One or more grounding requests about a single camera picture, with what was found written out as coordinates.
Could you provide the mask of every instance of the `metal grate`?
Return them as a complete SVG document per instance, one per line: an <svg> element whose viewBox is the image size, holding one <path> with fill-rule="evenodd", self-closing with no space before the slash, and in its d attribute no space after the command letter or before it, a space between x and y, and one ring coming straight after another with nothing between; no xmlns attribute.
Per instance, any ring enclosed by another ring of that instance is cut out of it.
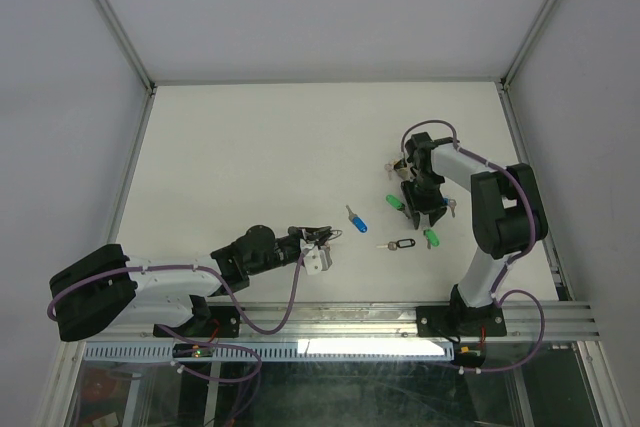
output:
<svg viewBox="0 0 640 427"><path fill-rule="evenodd" d="M449 342L437 343L442 355L393 355L393 354L316 354L298 351L296 342L229 342L255 350L263 362L406 362L406 361L450 361L453 347ZM173 341L167 342L89 342L85 360L115 362L169 362L173 358ZM254 362L247 352L218 348L211 356L181 358L180 362Z"/></svg>

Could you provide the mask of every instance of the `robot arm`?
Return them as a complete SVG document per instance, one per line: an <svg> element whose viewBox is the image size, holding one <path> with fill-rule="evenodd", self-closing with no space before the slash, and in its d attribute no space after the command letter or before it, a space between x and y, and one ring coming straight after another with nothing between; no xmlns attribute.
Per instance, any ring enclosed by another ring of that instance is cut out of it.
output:
<svg viewBox="0 0 640 427"><path fill-rule="evenodd" d="M290 227L287 236L276 238L270 228L256 225L210 255L170 262L127 256L119 244L105 245L51 279L54 298L69 286L96 274L123 267L142 269L90 282L64 296L56 304L60 338L82 340L107 327L123 324L163 324L198 330L210 320L205 298L227 293L220 281L205 270L147 271L150 267L213 268L237 292L249 286L250 276L296 261L302 262L309 275L328 270L331 257L327 242L334 233L331 227Z"/></svg>
<svg viewBox="0 0 640 427"><path fill-rule="evenodd" d="M415 178L402 182L402 192L416 229L424 223L433 226L446 213L440 193L445 179L471 193L473 233L478 250L467 274L454 287L451 303L459 316L482 315L493 303L491 292L508 256L524 250L529 243L530 229L524 205L503 174L460 153L451 138L432 140L427 133L415 134L406 143L406 150L407 166ZM526 194L534 216L536 241L543 239L548 231L547 220L531 167L517 164L506 170ZM517 203L505 207L503 198L517 200Z"/></svg>

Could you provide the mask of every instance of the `metal key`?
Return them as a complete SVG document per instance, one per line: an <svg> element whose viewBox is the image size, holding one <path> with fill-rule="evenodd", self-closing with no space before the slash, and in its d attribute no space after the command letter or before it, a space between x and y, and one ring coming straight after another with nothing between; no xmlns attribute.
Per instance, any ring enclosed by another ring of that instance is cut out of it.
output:
<svg viewBox="0 0 640 427"><path fill-rule="evenodd" d="M449 208L451 209L451 217L456 218L456 205L455 199L449 199Z"/></svg>
<svg viewBox="0 0 640 427"><path fill-rule="evenodd" d="M389 180L393 180L393 162L389 162L388 164L384 164L384 170L389 174Z"/></svg>
<svg viewBox="0 0 640 427"><path fill-rule="evenodd" d="M398 250L398 244L395 242L389 242L388 244L376 245L379 249Z"/></svg>

